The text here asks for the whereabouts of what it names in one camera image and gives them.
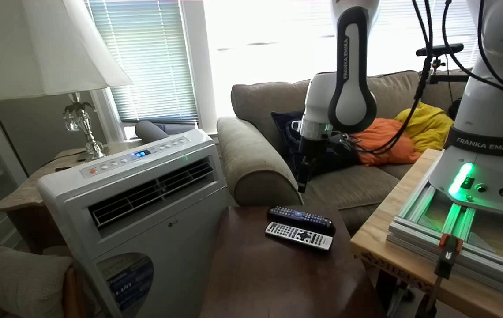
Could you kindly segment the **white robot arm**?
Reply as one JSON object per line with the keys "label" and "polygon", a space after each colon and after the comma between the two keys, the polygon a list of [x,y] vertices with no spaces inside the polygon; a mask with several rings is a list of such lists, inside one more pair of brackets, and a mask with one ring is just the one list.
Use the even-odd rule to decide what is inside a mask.
{"label": "white robot arm", "polygon": [[[503,215],[503,0],[468,0],[478,38],[447,147],[431,186],[462,208]],[[367,38],[378,0],[334,0],[337,70],[316,75],[307,87],[298,124],[304,162],[298,183],[334,133],[360,133],[376,119],[367,87]]]}

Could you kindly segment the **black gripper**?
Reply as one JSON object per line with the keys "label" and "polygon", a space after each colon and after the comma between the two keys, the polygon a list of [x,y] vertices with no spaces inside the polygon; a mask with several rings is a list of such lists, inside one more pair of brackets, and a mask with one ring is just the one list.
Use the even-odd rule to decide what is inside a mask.
{"label": "black gripper", "polygon": [[325,170],[339,169],[342,165],[344,151],[328,140],[307,140],[302,139],[298,146],[298,153],[302,156],[298,163],[298,192],[304,193],[307,190],[307,183],[318,172],[320,167]]}

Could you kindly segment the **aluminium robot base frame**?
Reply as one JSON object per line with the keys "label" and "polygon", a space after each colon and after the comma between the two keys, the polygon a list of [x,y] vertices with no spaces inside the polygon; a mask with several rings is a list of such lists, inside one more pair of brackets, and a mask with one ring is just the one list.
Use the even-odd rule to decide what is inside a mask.
{"label": "aluminium robot base frame", "polygon": [[438,278],[457,275],[503,292],[503,216],[452,204],[429,183],[392,220],[387,241],[429,261]]}

